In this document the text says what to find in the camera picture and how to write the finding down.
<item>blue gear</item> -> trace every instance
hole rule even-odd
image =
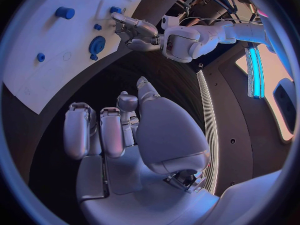
[[[96,36],[89,44],[88,50],[91,54],[97,55],[105,47],[105,38],[103,36]]]

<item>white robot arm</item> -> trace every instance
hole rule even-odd
[[[164,34],[158,34],[154,25],[112,13],[112,18],[123,24],[117,34],[132,32],[125,41],[129,49],[136,51],[161,50],[162,54],[180,63],[189,63],[193,59],[214,50],[218,43],[233,44],[237,40],[265,44],[272,47],[263,25],[252,23],[232,23],[219,21],[212,26],[180,26],[179,18],[164,16],[161,27]]]

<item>dark floor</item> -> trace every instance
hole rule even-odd
[[[137,95],[136,82],[145,76],[162,97],[186,109],[204,130],[201,93],[195,72],[160,52],[131,52],[95,75],[60,109],[42,136],[30,169],[29,187],[56,215],[69,224],[86,224],[76,199],[80,161],[63,148],[63,125],[68,106],[85,102],[95,111],[114,107],[121,91]]]

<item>screw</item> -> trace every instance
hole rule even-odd
[[[97,60],[98,60],[98,57],[97,57],[97,55],[95,55],[95,54],[90,55],[89,58],[92,59],[92,60],[94,60],[94,61],[97,61]]]
[[[94,25],[94,29],[100,31],[100,30],[102,29],[102,26],[96,23],[96,24]]]
[[[37,60],[41,63],[45,60],[45,54],[43,53],[39,53],[37,56],[36,56]]]

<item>blue led strip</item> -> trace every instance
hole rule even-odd
[[[251,60],[252,60],[252,67],[253,67],[253,97],[260,98],[261,96],[261,80],[260,80],[260,68],[258,63],[258,58],[256,51],[253,47],[249,49]]]
[[[260,77],[260,97],[263,98],[265,96],[265,79],[264,79],[264,71],[263,71],[263,65],[261,61],[261,55],[259,48],[256,47],[256,56],[257,56],[257,61],[259,65],[259,77]]]

